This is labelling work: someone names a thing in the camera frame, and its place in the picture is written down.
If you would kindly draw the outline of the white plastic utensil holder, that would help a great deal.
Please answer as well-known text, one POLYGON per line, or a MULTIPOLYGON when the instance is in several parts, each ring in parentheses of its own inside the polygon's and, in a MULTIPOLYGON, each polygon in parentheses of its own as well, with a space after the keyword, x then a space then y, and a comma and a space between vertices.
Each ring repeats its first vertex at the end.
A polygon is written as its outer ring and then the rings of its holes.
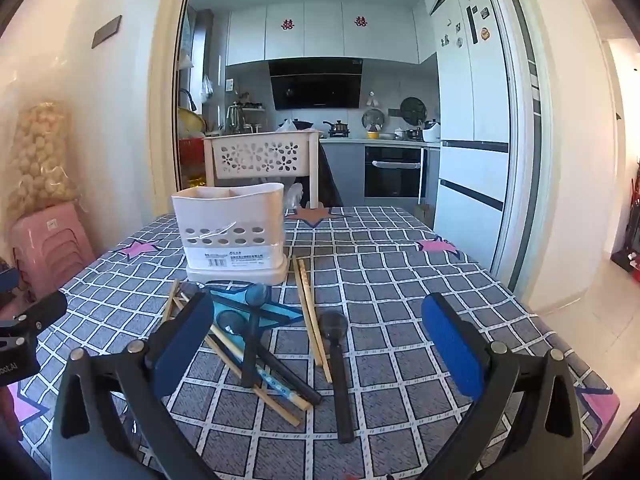
POLYGON ((188 279, 281 284, 288 272, 283 192, 283 184, 268 182, 171 196, 188 279))

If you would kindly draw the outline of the wooden chopstick pair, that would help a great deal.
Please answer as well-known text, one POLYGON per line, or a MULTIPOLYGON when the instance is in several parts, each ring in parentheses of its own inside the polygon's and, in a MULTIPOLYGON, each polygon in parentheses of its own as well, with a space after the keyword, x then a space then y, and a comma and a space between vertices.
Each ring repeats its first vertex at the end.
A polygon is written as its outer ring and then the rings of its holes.
POLYGON ((320 367, 324 367, 323 350, 321 349, 321 344, 319 344, 319 339, 316 334, 316 330, 314 329, 314 321, 312 320, 314 316, 312 315, 311 308, 310 308, 310 288, 309 288, 306 269, 303 261, 297 257, 294 257, 293 269, 294 269, 294 276, 296 281, 296 287, 298 290, 300 305, 302 306, 302 309, 303 309, 305 326, 309 336, 311 352, 312 352, 312 355, 314 356, 314 364, 320 367))

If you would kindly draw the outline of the pink plastic stool stack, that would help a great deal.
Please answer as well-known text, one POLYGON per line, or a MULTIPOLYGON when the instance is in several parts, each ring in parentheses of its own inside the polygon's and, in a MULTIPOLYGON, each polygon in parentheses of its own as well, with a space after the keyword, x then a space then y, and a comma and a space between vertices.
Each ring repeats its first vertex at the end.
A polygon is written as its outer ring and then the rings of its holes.
POLYGON ((18 220, 10 229, 10 247, 31 300, 55 292, 96 260, 71 202, 18 220))

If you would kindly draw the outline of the bag of white balls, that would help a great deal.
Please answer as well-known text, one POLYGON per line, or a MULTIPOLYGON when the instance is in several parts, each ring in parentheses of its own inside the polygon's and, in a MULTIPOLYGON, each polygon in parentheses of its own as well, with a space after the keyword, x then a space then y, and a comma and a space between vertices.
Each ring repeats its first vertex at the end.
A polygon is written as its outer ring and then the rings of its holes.
POLYGON ((18 113, 4 198, 9 222, 78 197, 67 172, 71 125, 62 101, 41 101, 18 113))

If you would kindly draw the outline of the grey checked tablecloth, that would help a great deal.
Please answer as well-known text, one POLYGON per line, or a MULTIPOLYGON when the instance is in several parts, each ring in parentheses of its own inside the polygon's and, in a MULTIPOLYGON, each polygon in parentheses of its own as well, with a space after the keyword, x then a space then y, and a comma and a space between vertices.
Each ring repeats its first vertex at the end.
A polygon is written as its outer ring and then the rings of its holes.
MULTIPOLYGON (((558 350, 578 394, 582 448, 591 454, 620 407, 618 396, 570 346, 471 257, 429 248, 433 233, 392 207, 338 208, 318 226, 290 220, 285 252, 306 266, 319 310, 342 312, 346 380, 355 439, 336 436, 333 391, 314 364, 303 323, 276 327, 264 344, 321 394, 292 422, 283 399, 252 393, 202 347, 166 399, 169 413, 207 465, 225 479, 398 479, 434 458, 469 407, 422 323, 438 292, 488 339, 526 356, 558 350)), ((15 388, 23 446, 50 460, 58 385, 77 347, 112 353, 152 333, 174 285, 186 278, 177 222, 163 216, 129 235, 66 285, 68 309, 39 339, 40 372, 15 388)))

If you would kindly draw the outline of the cardboard box on floor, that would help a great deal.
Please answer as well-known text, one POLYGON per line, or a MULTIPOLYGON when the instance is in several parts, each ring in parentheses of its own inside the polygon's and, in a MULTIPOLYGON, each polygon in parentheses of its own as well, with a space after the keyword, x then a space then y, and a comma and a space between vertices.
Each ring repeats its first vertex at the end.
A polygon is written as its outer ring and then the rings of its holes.
POLYGON ((429 228, 434 226, 435 207, 431 204, 416 205, 413 211, 414 216, 429 228))

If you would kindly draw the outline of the white refrigerator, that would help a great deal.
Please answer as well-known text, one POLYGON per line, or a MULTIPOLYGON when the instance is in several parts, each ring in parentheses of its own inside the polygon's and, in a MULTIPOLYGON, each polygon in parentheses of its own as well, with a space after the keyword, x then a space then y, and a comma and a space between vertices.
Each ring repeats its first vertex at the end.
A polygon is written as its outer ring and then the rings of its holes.
POLYGON ((494 263, 509 177, 506 59, 491 0, 442 0, 436 39, 440 147, 435 230, 494 263))

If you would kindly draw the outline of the red basket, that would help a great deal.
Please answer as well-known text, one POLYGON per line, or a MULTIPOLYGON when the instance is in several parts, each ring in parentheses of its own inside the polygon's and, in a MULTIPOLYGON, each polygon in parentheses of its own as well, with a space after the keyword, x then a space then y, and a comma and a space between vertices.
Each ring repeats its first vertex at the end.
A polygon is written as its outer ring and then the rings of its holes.
POLYGON ((180 139, 178 149, 182 168, 199 167, 205 164, 203 138, 180 139))

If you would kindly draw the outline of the black built-in oven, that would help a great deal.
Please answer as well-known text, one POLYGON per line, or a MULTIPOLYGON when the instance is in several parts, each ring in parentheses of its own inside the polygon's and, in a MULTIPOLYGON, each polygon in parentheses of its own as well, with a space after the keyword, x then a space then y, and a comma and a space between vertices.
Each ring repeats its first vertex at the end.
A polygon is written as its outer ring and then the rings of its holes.
POLYGON ((417 198, 422 184, 420 148, 366 146, 364 196, 367 198, 417 198))

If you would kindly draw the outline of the yellow green basin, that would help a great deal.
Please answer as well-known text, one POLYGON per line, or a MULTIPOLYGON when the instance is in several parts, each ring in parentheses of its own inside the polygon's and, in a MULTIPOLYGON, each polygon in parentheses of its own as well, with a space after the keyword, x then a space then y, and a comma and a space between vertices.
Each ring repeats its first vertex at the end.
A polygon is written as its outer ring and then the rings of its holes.
POLYGON ((192 110, 184 107, 178 108, 178 133, 182 138, 206 131, 205 119, 192 110))

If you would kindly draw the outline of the white floral storage cart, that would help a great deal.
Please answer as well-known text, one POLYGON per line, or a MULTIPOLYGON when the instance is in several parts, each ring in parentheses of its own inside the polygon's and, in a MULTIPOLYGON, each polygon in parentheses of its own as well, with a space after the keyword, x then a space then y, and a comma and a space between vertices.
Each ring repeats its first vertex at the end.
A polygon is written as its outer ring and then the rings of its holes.
POLYGON ((307 177, 310 208, 319 200, 319 139, 314 129, 206 136, 203 140, 206 184, 219 181, 307 177))

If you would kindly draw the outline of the black range hood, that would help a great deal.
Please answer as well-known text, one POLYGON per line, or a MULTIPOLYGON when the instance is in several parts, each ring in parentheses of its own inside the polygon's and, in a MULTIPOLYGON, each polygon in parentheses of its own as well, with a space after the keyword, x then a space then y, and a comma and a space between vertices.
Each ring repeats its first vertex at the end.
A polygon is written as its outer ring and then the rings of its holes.
POLYGON ((268 67, 276 110, 359 107, 362 58, 284 58, 268 67))

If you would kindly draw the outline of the white upper cabinets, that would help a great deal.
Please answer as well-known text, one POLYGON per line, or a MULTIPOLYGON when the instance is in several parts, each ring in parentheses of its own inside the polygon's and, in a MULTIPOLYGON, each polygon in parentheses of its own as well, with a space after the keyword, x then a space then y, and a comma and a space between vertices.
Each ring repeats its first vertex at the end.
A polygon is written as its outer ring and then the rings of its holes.
POLYGON ((230 14, 226 64, 281 58, 365 58, 421 64, 435 53, 430 16, 360 2, 301 1, 230 14))

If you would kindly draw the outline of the grey wall switch plate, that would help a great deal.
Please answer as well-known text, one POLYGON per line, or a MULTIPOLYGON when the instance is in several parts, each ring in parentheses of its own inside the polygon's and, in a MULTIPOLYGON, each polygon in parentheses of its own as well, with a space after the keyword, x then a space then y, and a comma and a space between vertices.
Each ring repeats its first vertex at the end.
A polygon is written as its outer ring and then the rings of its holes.
POLYGON ((96 30, 93 34, 91 47, 95 49, 104 41, 115 36, 119 32, 120 23, 122 22, 122 15, 117 15, 107 22, 105 25, 96 30))

